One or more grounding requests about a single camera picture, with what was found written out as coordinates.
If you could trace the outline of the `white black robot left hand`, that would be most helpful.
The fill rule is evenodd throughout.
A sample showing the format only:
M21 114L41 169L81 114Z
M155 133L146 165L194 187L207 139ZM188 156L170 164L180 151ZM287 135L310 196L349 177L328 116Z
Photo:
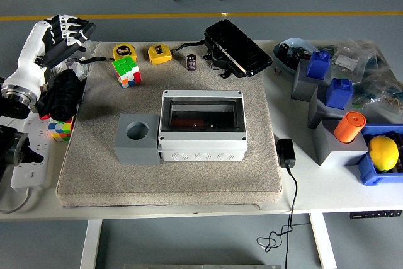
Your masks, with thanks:
M94 23L64 14L38 21L21 50L16 71L4 80L1 94L25 94L37 100L46 83L45 71L79 50L95 29Z

